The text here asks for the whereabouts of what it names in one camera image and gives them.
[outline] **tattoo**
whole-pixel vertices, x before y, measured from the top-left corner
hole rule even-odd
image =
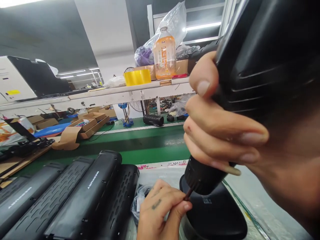
[[[161,203],[161,199],[159,199],[155,204],[153,204],[152,205],[152,210],[155,210],[158,206],[159,206],[159,204]]]

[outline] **ceiling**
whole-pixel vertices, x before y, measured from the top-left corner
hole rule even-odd
[[[60,73],[97,67],[73,0],[0,8],[0,56],[46,61]]]
[[[135,49],[149,39],[147,5],[152,4],[153,14],[159,14],[168,12],[178,2],[126,0]],[[193,8],[217,2],[224,0],[186,0],[185,5]],[[0,8],[0,22],[0,56],[42,59],[59,73],[98,66],[74,0],[45,0]]]

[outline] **fingernail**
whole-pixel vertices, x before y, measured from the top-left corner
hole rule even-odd
[[[260,133],[244,133],[240,141],[245,145],[263,144],[267,141],[267,136]]]
[[[197,94],[201,97],[204,96],[209,88],[210,82],[207,80],[201,80],[197,87]]]
[[[191,208],[190,208],[190,205],[189,204],[186,204],[186,205],[184,205],[184,209],[186,210],[186,211],[189,211]]]
[[[245,163],[255,163],[258,160],[258,156],[253,153],[246,153],[240,156],[239,160]]]

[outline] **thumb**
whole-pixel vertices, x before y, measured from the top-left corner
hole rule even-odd
[[[219,84],[219,74],[213,59],[216,52],[209,52],[200,58],[194,66],[189,83],[196,93],[205,98],[210,98],[217,90]]]
[[[191,202],[182,201],[170,210],[168,219],[165,225],[165,232],[170,234],[170,236],[179,235],[179,226],[182,217],[187,211],[192,209]]]

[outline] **black cable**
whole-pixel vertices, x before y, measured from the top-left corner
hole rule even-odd
[[[107,132],[107,131],[110,131],[110,130],[113,128],[113,126],[114,126],[114,124],[111,126],[111,128],[109,128],[108,130],[106,130],[106,131],[104,131],[103,133],[101,133],[96,139],[94,139],[94,140],[89,140],[89,142],[93,142],[93,141],[97,140],[102,134],[104,134],[104,133]]]

